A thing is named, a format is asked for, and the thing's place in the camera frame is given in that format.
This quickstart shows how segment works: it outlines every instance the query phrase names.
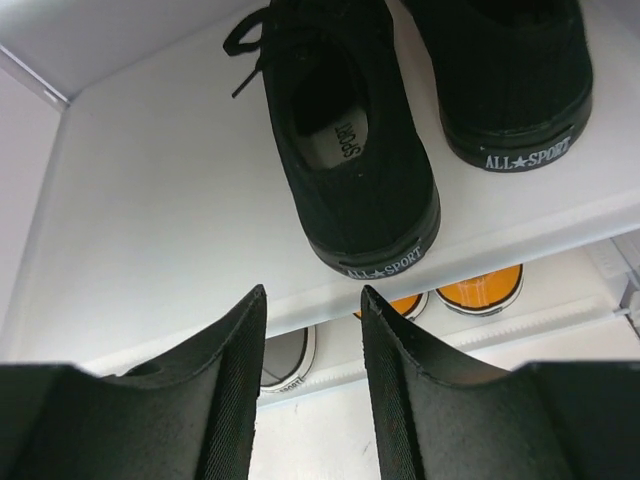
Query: shoe opening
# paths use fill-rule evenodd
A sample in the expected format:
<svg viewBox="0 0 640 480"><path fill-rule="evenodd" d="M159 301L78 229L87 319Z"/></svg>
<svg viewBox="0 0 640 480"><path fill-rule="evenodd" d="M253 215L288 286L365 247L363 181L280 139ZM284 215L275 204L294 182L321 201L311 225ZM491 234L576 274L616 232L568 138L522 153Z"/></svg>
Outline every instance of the shoe opening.
<svg viewBox="0 0 640 480"><path fill-rule="evenodd" d="M544 24L559 11L558 0L467 0L482 15L507 27Z"/></svg>
<svg viewBox="0 0 640 480"><path fill-rule="evenodd" d="M292 96L298 147L313 170L334 168L358 158L368 135L367 93L355 62L339 47L322 42L310 48L314 67Z"/></svg>

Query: lower shelf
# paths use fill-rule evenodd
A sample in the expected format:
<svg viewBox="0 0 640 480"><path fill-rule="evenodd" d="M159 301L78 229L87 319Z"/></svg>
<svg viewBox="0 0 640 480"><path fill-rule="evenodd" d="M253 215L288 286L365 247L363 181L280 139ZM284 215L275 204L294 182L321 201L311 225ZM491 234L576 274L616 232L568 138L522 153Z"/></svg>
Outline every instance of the lower shelf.
<svg viewBox="0 0 640 480"><path fill-rule="evenodd" d="M462 351L483 357L487 352L508 348L525 339L609 320L618 308L624 289L622 284L606 281L582 248L525 264L523 278L519 298L496 315L463 316L449 310L432 294L416 324ZM292 400L366 377L362 333L355 316L332 320L317 325L316 329L316 357L305 382L288 392L263 394L259 405ZM591 358L589 352L584 353L576 358ZM605 358L616 358L615 349L605 353L610 354ZM516 356L515 360L505 360L500 366L513 368L520 362L537 358L535 351L532 355Z"/></svg>

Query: insole logo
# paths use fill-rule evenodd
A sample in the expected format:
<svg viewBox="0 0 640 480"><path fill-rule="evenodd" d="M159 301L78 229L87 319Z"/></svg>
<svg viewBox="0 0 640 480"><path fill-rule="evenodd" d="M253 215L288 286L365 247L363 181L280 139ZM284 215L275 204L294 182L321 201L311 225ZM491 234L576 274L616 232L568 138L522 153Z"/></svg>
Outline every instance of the insole logo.
<svg viewBox="0 0 640 480"><path fill-rule="evenodd" d="M342 150L342 156L344 158L350 158L362 153L362 147L358 143L351 122L335 127L334 130L336 132L338 142L340 143L340 150Z"/></svg>

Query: white shelf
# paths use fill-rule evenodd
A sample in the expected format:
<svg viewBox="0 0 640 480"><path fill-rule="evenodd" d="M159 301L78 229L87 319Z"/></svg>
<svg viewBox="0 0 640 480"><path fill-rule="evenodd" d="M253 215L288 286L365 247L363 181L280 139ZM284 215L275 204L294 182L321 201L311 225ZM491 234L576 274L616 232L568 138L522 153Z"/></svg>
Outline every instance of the white shelf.
<svg viewBox="0 0 640 480"><path fill-rule="evenodd" d="M640 40L598 5L584 2L596 85L583 137L553 165L504 176L447 147L426 50L392 5L443 220L416 267L372 282L387 298L640 228ZM299 226L261 82L231 99L254 62L221 48L241 16L88 88L67 111L3 358L138 355L204 327L261 282L270 336L357 308L363 284L325 267Z"/></svg>
<svg viewBox="0 0 640 480"><path fill-rule="evenodd" d="M486 318L460 315L431 294L416 324L464 352L483 359L492 358L494 351L507 351L509 346L531 342L538 336L546 337L561 330L610 320L626 287L626 282L616 282L612 287L582 248L525 264L523 279L518 299L496 315ZM316 357L305 382L285 393L262 394L261 406L366 378L358 319L350 315L325 322L316 327L316 336ZM640 343L637 346L640 358ZM604 358L621 358L610 347L600 351L604 352ZM515 358L520 358L521 362L522 359L535 359L535 346L533 351L533 356L518 357L516 353ZM624 349L621 352L622 358L628 353ZM599 355L586 352L575 358L596 359ZM500 366L513 368L517 363L501 363Z"/></svg>

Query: shoe insole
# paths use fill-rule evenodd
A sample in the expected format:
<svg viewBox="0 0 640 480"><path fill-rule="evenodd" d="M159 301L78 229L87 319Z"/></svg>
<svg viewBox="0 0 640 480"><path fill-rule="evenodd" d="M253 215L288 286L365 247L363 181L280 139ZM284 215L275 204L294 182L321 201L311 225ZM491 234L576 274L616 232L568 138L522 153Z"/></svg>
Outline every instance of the shoe insole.
<svg viewBox="0 0 640 480"><path fill-rule="evenodd" d="M298 145L313 170L335 168L362 155L368 131L366 112L354 105L324 128L298 135Z"/></svg>

